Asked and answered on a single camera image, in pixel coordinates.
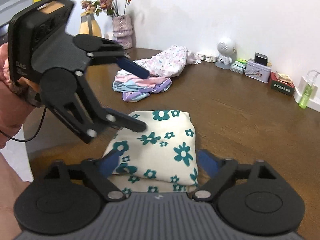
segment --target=red box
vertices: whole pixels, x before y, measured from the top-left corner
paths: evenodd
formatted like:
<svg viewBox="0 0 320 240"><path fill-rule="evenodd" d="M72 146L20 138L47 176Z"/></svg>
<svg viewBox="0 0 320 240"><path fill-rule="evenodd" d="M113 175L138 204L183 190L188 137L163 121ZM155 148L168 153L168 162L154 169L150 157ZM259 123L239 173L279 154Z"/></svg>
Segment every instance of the red box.
<svg viewBox="0 0 320 240"><path fill-rule="evenodd" d="M271 78L270 78L270 84L271 84L271 88L274 90L277 90L281 93L284 93L286 95L292 96L294 91L295 91L295 87L292 83L286 83L286 82L282 82L280 80L278 80L276 78L276 74L271 72Z"/></svg>

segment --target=black cable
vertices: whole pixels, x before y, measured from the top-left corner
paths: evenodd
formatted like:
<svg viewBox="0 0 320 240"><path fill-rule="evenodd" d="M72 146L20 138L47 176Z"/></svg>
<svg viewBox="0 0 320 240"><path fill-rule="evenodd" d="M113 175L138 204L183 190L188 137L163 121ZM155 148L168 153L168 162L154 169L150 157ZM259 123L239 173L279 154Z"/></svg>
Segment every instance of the black cable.
<svg viewBox="0 0 320 240"><path fill-rule="evenodd" d="M29 141L33 140L33 139L38 135L38 133L39 133L39 131L40 131L40 129L41 129L41 126L42 126L42 123L43 123L43 120L44 120L44 116L45 116L45 112L46 112L46 111L47 111L47 108L45 107L44 110L43 110L43 114L42 114L42 117L41 117L41 121L40 121L40 123L39 123L38 130L36 131L35 135L32 136L32 137L31 137L30 139L28 139L28 140L15 139L15 138L7 135L6 133L2 132L1 130L0 130L0 133L2 133L2 134L3 134L4 136L6 136L7 138L9 138L9 139L11 139L11 140L14 140L14 141L16 141L16 142L29 142Z"/></svg>

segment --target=round black disc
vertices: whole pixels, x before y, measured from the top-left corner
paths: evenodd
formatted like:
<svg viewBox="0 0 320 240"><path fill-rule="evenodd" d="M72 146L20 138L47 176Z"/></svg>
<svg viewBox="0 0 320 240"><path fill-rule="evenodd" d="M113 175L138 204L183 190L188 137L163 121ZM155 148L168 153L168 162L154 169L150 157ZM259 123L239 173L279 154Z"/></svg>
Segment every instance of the round black disc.
<svg viewBox="0 0 320 240"><path fill-rule="evenodd" d="M62 68L52 68L40 80L41 94L55 101L71 100L77 90L74 75Z"/></svg>
<svg viewBox="0 0 320 240"><path fill-rule="evenodd" d="M101 208L91 189L61 179L45 179L19 196L14 213L20 226L45 235L62 235L83 228Z"/></svg>
<svg viewBox="0 0 320 240"><path fill-rule="evenodd" d="M88 34L78 34L73 37L73 43L79 48L87 52L98 51L103 45L101 39L97 36Z"/></svg>
<svg viewBox="0 0 320 240"><path fill-rule="evenodd" d="M258 236L294 231L304 215L300 196L272 179L229 188L219 197L217 207L232 227Z"/></svg>

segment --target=green bottle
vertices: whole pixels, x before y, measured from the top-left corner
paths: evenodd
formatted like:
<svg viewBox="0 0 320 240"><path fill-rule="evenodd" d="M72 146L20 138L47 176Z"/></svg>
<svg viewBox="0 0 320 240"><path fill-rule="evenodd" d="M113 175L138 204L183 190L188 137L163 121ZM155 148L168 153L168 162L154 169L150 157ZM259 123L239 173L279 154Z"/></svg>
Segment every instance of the green bottle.
<svg viewBox="0 0 320 240"><path fill-rule="evenodd" d="M299 102L299 106L301 108L305 109L307 107L312 91L313 91L313 85L310 85L308 83L304 89L304 92Z"/></svg>

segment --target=teal flower print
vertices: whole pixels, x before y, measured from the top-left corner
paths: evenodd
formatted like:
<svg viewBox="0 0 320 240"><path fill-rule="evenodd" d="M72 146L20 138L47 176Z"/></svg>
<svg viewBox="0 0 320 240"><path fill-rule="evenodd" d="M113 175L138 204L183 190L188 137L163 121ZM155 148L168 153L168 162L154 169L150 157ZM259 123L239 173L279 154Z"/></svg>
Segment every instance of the teal flower print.
<svg viewBox="0 0 320 240"><path fill-rule="evenodd" d="M125 194L127 197L129 197L130 195L131 195L131 189L130 188L124 188L123 190L122 190L122 192L123 192L123 194Z"/></svg>
<svg viewBox="0 0 320 240"><path fill-rule="evenodd" d="M166 132L165 133L165 139L170 139L171 137L174 137L174 134L173 134L173 132Z"/></svg>
<svg viewBox="0 0 320 240"><path fill-rule="evenodd" d="M183 185L174 184L172 185L172 187L173 187L173 191L183 191L183 192L186 191L186 186L183 186Z"/></svg>
<svg viewBox="0 0 320 240"><path fill-rule="evenodd" d="M155 132L151 132L149 136L141 135L141 138L137 138L137 139L143 142L142 145L146 145L148 142L152 144L156 144L157 140L160 140L161 137L160 136L155 137Z"/></svg>
<svg viewBox="0 0 320 240"><path fill-rule="evenodd" d="M177 183L179 181L179 178L177 175L175 175L174 177L170 177L172 183Z"/></svg>
<svg viewBox="0 0 320 240"><path fill-rule="evenodd" d="M127 150L129 150L128 141L115 142L115 143L113 144L113 149L114 149L114 150L118 150L119 152L121 152L121 155L123 155L124 152L126 152Z"/></svg>
<svg viewBox="0 0 320 240"><path fill-rule="evenodd" d="M139 181L140 178L134 177L134 176L130 176L128 181L130 181L132 184L135 183L136 181Z"/></svg>
<svg viewBox="0 0 320 240"><path fill-rule="evenodd" d="M146 176L148 179L155 179L156 178L156 171L152 171L152 170L147 170L145 174L143 174L143 176Z"/></svg>
<svg viewBox="0 0 320 240"><path fill-rule="evenodd" d="M127 163L121 163L121 164L119 165L119 167L116 168L116 172L117 172L117 173L121 173L121 172L126 171L127 173L134 174L137 170L138 170L137 167L135 167L135 166L128 166Z"/></svg>
<svg viewBox="0 0 320 240"><path fill-rule="evenodd" d="M169 143L167 142L159 142L160 146L163 147L163 146L167 146Z"/></svg>
<svg viewBox="0 0 320 240"><path fill-rule="evenodd" d="M193 161L193 157L189 154L190 147L186 146L185 142L183 142L182 146L179 145L179 148L175 147L173 148L173 150L178 154L174 158L177 162L180 162L181 160L183 160L186 166L190 166L189 159Z"/></svg>
<svg viewBox="0 0 320 240"><path fill-rule="evenodd" d="M171 111L171 114L172 114L172 117L176 117L176 116L180 115L180 111L173 110L173 111Z"/></svg>
<svg viewBox="0 0 320 240"><path fill-rule="evenodd" d="M196 170L196 168L193 169L194 174L190 174L190 178L195 182L193 184L193 186L198 187L198 181L197 181L197 177L198 177L198 172Z"/></svg>
<svg viewBox="0 0 320 240"><path fill-rule="evenodd" d="M152 114L154 115L153 120L158 120L158 121L169 120L170 116L168 113L169 113L169 110L153 111L152 112Z"/></svg>
<svg viewBox="0 0 320 240"><path fill-rule="evenodd" d="M158 187L149 186L148 193L159 193L158 192Z"/></svg>
<svg viewBox="0 0 320 240"><path fill-rule="evenodd" d="M130 156L129 155L122 158L122 162L123 163L128 162L128 161L130 161Z"/></svg>
<svg viewBox="0 0 320 240"><path fill-rule="evenodd" d="M187 136L193 137L194 132L193 132L191 129L185 130L185 132L186 132L186 135L187 135Z"/></svg>

